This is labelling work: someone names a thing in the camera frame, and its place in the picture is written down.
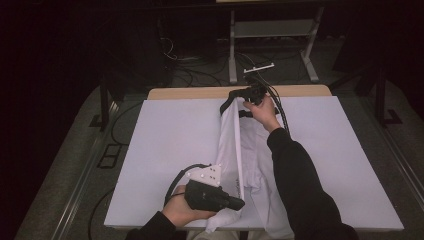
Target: dark background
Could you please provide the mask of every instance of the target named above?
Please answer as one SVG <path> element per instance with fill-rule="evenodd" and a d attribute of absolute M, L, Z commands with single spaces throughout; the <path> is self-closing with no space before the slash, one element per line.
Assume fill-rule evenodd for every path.
<path fill-rule="evenodd" d="M 172 64 L 162 54 L 158 17 L 162 34 L 177 46 L 198 51 L 209 46 L 201 54 L 213 56 L 215 39 L 228 37 L 229 12 L 140 15 L 90 12 L 84 7 L 113 9 L 112 1 L 0 4 L 0 77 L 5 93 L 1 101 L 0 226 L 1 238 L 11 239 L 79 108 L 101 79 L 116 100 L 128 91 L 167 86 Z M 281 16 L 279 11 L 263 11 L 270 18 Z M 298 14 L 310 11 L 303 9 Z M 327 7 L 318 41 L 346 35 L 335 69 L 348 73 L 376 59 L 388 80 L 404 91 L 424 119 L 423 12 L 422 1 Z M 260 19 L 264 14 L 249 10 L 238 16 Z"/>

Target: white table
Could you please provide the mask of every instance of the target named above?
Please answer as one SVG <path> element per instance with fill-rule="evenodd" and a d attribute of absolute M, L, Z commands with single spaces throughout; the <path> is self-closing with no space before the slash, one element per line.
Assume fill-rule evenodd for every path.
<path fill-rule="evenodd" d="M 162 209 L 165 193 L 181 169 L 215 161 L 219 106 L 234 88 L 155 89 L 150 93 L 140 111 L 106 226 L 143 226 Z M 279 86 L 277 90 L 283 96 L 292 137 L 311 155 L 323 188 L 334 198 L 342 220 L 356 229 L 403 229 L 338 99 L 322 85 Z M 222 229 L 263 228 L 249 189 L 245 190 L 241 219 Z M 185 229 L 204 226 L 205 221 L 199 220 Z"/>

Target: white cloth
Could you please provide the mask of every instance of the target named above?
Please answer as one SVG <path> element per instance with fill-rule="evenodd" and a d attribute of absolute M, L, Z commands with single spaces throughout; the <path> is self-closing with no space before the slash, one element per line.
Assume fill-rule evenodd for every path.
<path fill-rule="evenodd" d="M 222 190 L 230 196 L 244 200 L 243 176 L 241 167 L 240 126 L 238 105 L 236 101 L 228 107 L 221 117 L 221 135 L 218 156 L 215 164 L 221 164 Z M 208 219 L 206 232 L 213 232 L 217 227 L 231 224 L 240 218 L 241 211 L 225 208 Z"/>
<path fill-rule="evenodd" d="M 251 188 L 253 203 L 269 236 L 293 237 L 287 218 L 283 217 L 287 213 L 275 184 L 271 151 L 266 143 L 269 133 L 255 119 L 239 118 L 239 110 L 248 111 L 241 98 L 234 100 L 221 117 L 216 164 L 222 164 L 223 190 L 237 197 L 237 184 Z M 282 124 L 280 115 L 277 119 Z M 244 199 L 244 188 L 239 189 Z M 242 210 L 221 210 L 208 220 L 206 231 L 212 232 L 217 227 L 233 223 L 238 220 Z"/>

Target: floor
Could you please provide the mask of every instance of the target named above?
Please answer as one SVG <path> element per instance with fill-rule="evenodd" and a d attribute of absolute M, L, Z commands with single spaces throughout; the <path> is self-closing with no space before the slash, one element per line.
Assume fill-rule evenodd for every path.
<path fill-rule="evenodd" d="M 311 60 L 320 84 L 329 85 L 345 75 L 332 70 L 343 41 L 343 38 L 328 38 L 315 43 Z M 271 84 L 310 84 L 298 54 L 305 43 L 305 39 L 292 38 L 237 42 L 237 84 L 246 84 L 242 80 L 243 69 L 270 62 L 275 67 L 261 74 Z M 175 58 L 174 54 L 179 59 L 169 87 L 229 85 L 227 45 L 227 40 L 219 40 L 219 54 L 215 59 L 190 52 L 166 52 L 170 59 Z M 360 238 L 424 239 L 424 205 L 419 201 L 423 197 L 420 183 L 424 182 L 424 123 L 409 107 L 403 93 L 388 82 L 386 108 L 393 109 L 402 124 L 382 128 L 373 116 L 374 91 L 367 97 L 358 97 L 353 91 L 357 81 L 353 79 L 332 93 L 339 97 L 405 226 L 400 232 L 359 231 Z M 110 124 L 100 132 L 98 127 L 90 127 L 93 117 L 100 114 L 99 89 L 92 92 L 74 120 L 16 239 L 125 238 L 126 231 L 107 228 L 103 220 L 138 112 L 146 98 L 145 94 L 132 92 L 122 102 L 113 102 Z"/>

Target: metal frame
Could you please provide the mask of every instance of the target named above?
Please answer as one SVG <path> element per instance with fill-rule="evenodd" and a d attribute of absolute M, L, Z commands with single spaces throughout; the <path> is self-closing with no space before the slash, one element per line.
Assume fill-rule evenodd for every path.
<path fill-rule="evenodd" d="M 319 28 L 319 24 L 321 21 L 321 17 L 322 14 L 324 12 L 324 7 L 320 7 L 318 8 L 317 14 L 315 15 L 315 18 L 313 20 L 311 29 L 308 33 L 306 34 L 302 34 L 302 33 L 272 33 L 272 36 L 302 36 L 302 35 L 307 35 L 309 36 L 309 40 L 308 43 L 305 47 L 304 50 L 300 51 L 300 57 L 302 58 L 303 64 L 305 66 L 305 69 L 309 75 L 309 79 L 311 80 L 312 83 L 318 83 L 319 82 L 319 78 L 317 73 L 315 72 L 315 68 L 312 65 L 311 59 L 309 58 L 311 51 L 312 51 L 312 47 L 318 32 L 318 28 Z M 286 21 L 277 21 L 277 24 L 284 24 L 284 22 L 288 22 L 290 20 L 286 20 Z M 237 84 L 237 69 L 236 69 L 236 62 L 235 62 L 235 57 L 234 57 L 234 44 L 235 44 L 235 38 L 242 38 L 242 37 L 266 37 L 266 36 L 270 36 L 269 34 L 256 34 L 256 35 L 240 35 L 238 36 L 236 34 L 236 22 L 235 22 L 235 13 L 234 10 L 231 11 L 231 22 L 230 22 L 230 56 L 228 59 L 228 71 L 229 71 L 229 75 L 230 75 L 230 84 L 235 85 Z"/>

